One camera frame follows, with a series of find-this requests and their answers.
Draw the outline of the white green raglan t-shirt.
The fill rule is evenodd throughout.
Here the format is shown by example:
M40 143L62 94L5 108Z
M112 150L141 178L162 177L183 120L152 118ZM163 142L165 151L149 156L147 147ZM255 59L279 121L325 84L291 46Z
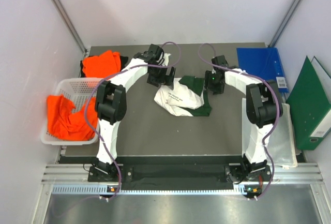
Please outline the white green raglan t-shirt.
M208 117L212 111L203 78L183 76L173 80L173 87L163 85L154 101L173 116Z

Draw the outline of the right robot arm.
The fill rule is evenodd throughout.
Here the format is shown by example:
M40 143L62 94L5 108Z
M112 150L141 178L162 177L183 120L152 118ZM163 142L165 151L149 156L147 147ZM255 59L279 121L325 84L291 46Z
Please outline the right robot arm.
M214 95L224 93L226 85L245 94L245 113L242 120L249 121L248 132L242 135L242 180L254 180L267 168L267 146L283 108L277 82L263 81L248 75L244 70L230 67L225 56L212 58L213 70L205 72L205 89Z

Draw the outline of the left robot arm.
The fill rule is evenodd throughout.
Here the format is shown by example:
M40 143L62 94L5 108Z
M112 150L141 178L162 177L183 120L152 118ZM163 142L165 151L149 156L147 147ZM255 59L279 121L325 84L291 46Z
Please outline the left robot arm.
M120 72L106 76L94 88L95 111L99 129L93 131L99 138L97 153L99 174L106 181L115 178L122 181L122 172L116 162L118 129L127 112L127 92L144 75L154 86L170 86L174 80L175 68L169 65L170 54L156 46L143 53L137 53Z

